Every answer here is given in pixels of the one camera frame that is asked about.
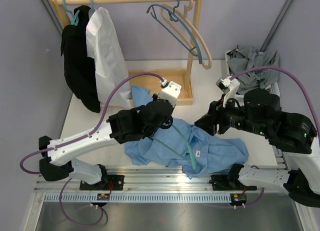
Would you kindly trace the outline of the wooden hanger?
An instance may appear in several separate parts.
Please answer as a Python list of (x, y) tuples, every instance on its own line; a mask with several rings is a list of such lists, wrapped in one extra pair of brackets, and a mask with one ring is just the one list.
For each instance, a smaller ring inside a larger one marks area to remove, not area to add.
[(188, 20), (188, 12), (194, 7), (194, 0), (187, 0), (180, 12), (178, 1), (175, 6), (163, 3), (161, 8), (161, 16), (169, 25), (168, 30), (177, 40), (188, 50), (188, 52), (198, 59), (198, 62), (206, 70), (212, 67), (212, 57), (210, 51), (200, 35), (198, 29)]

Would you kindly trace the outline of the light blue shirt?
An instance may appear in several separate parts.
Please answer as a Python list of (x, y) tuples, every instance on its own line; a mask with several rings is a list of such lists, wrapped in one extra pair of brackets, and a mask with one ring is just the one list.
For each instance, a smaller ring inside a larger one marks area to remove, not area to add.
[(234, 164), (245, 164), (248, 161), (249, 152), (241, 139), (221, 139), (211, 136), (183, 119), (186, 116), (192, 117), (194, 114), (195, 109), (190, 106), (178, 106), (174, 109), (172, 117), (173, 125), (183, 133), (195, 154), (197, 162), (195, 170), (192, 169), (190, 160), (183, 160), (152, 140), (155, 137), (178, 153), (182, 153), (186, 145), (172, 126), (169, 129), (159, 129), (153, 137), (127, 142), (124, 145), (125, 154), (137, 166), (156, 163), (165, 167), (181, 167), (190, 179), (221, 172)]

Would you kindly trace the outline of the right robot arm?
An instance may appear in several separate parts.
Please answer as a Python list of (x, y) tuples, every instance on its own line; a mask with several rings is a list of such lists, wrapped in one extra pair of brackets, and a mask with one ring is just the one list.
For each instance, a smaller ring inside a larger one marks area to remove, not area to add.
[(297, 170), (266, 170), (233, 164), (222, 179), (225, 190), (261, 187), (287, 194), (293, 201), (320, 206), (320, 145), (312, 121), (305, 115), (282, 111), (280, 97), (265, 89), (244, 95), (243, 106), (234, 99), (213, 101), (194, 124), (211, 136), (229, 128), (264, 137), (271, 146), (287, 153)]

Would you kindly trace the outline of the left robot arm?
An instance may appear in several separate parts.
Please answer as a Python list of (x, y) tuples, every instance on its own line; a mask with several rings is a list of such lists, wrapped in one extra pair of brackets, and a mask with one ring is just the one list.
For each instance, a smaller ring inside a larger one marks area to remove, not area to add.
[(153, 137), (158, 129), (171, 127), (175, 106), (174, 101), (156, 98), (146, 105), (111, 115), (98, 129), (50, 140), (48, 150), (39, 161), (40, 174), (48, 182), (72, 178), (103, 190), (109, 182), (106, 168), (80, 161), (78, 157), (104, 147)]

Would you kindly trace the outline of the blue-grey hanger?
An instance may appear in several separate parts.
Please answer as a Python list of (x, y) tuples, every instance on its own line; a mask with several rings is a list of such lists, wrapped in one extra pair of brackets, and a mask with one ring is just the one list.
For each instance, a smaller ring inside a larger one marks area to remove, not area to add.
[(184, 6), (183, 12), (179, 11), (181, 0), (176, 0), (175, 5), (170, 4), (151, 4), (146, 13), (157, 21), (174, 39), (176, 39), (192, 58), (197, 59), (198, 63), (204, 63), (201, 43), (198, 30), (188, 19), (188, 11), (193, 8), (193, 0), (188, 0), (189, 4)]

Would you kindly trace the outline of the grey shirt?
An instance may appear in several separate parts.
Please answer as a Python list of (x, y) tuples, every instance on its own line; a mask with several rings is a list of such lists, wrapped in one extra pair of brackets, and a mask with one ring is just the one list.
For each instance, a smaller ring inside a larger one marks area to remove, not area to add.
[[(228, 51), (226, 55), (229, 56), (227, 65), (232, 76), (252, 68), (280, 65), (280, 54), (277, 50), (260, 53), (257, 48), (244, 47)], [(237, 78), (240, 83), (237, 93), (244, 95), (257, 88), (266, 89), (277, 82), (279, 76), (280, 73), (273, 69), (245, 73)]]

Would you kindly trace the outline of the teal hanger of blue shirt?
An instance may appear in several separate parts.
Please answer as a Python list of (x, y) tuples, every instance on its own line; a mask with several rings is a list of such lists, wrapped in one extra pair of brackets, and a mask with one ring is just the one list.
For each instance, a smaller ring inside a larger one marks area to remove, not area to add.
[[(191, 145), (189, 144), (188, 140), (183, 135), (183, 133), (174, 124), (172, 124), (172, 127), (179, 134), (179, 136), (182, 138), (182, 140), (183, 140), (183, 142), (184, 142), (184, 144), (186, 146), (185, 150), (182, 153), (178, 153), (173, 148), (171, 148), (170, 146), (168, 146), (167, 144), (163, 143), (162, 141), (160, 141), (159, 139), (157, 139), (155, 137), (153, 137), (152, 140), (158, 142), (159, 144), (161, 144), (165, 148), (169, 149), (172, 153), (174, 153), (175, 155), (179, 156), (181, 159), (183, 159), (185, 161), (191, 161), (192, 169), (195, 170), (197, 168), (197, 161), (196, 161), (196, 158), (195, 158), (195, 153), (193, 152), (193, 150), (191, 148)], [(184, 153), (186, 153), (187, 151), (189, 153), (189, 159), (187, 159), (184, 156)]]

